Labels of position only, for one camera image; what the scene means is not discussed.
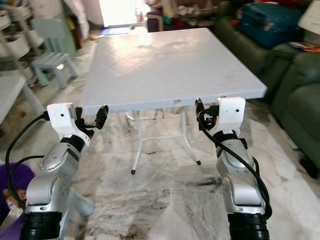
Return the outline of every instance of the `white folding table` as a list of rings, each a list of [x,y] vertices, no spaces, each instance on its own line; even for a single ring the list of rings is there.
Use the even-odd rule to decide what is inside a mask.
[[[221,96],[261,98],[266,89],[207,28],[106,36],[95,49],[83,108],[86,115],[104,104],[110,113],[134,113],[139,136],[134,174],[143,141],[150,139],[143,138],[141,110],[190,106],[199,97],[204,103]],[[181,118],[182,136],[201,164],[187,138],[185,110]]]

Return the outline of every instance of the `wall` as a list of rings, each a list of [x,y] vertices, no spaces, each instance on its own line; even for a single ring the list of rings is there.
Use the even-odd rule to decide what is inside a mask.
[[[88,21],[96,25],[104,25],[104,19],[102,17],[100,1],[105,0],[82,0],[84,6],[84,12]]]

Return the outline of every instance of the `table top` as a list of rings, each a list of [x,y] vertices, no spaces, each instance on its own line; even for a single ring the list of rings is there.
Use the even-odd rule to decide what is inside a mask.
[[[196,98],[263,97],[266,86],[207,28],[98,39],[83,89],[84,114],[190,106]]]
[[[21,75],[0,76],[0,124],[5,119],[26,80]]]

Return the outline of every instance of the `marble floor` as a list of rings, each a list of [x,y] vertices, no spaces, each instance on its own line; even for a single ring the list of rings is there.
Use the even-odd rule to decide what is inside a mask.
[[[81,104],[95,41],[87,41],[72,58],[79,76],[59,89],[55,81],[33,90],[46,103]],[[181,109],[164,109],[164,115]],[[73,187],[95,202],[89,217],[74,212],[66,240],[227,240],[229,224],[216,169],[214,145],[198,131],[195,109],[187,109],[187,132],[202,165],[197,165],[183,139],[147,141],[135,175],[131,175],[138,146],[137,130],[124,113],[110,114],[101,131],[82,152]],[[153,116],[154,110],[145,111]],[[0,153],[35,116],[20,96],[2,124]],[[151,120],[142,125],[148,137],[178,134],[179,118]],[[298,164],[299,152],[291,149],[279,126],[258,100],[246,103],[241,135],[260,164],[273,215],[267,222],[273,240],[316,240],[320,235],[320,184]],[[59,140],[48,122],[26,133],[11,154],[11,161],[45,154]],[[38,160],[30,161],[37,171]]]

